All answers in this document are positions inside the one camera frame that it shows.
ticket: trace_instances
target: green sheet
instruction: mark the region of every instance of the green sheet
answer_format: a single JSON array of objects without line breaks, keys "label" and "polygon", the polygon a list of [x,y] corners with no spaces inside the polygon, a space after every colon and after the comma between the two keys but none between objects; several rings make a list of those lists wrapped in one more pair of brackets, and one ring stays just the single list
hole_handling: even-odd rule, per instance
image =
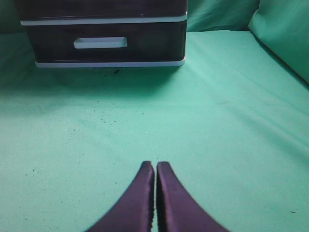
[{"label": "green sheet", "polygon": [[0,0],[0,33],[21,31],[24,28],[19,23],[13,0]]},{"label": "green sheet", "polygon": [[232,232],[308,229],[309,89],[250,32],[188,33],[179,69],[37,69],[23,33],[0,53],[1,231],[82,232],[143,160]]}]

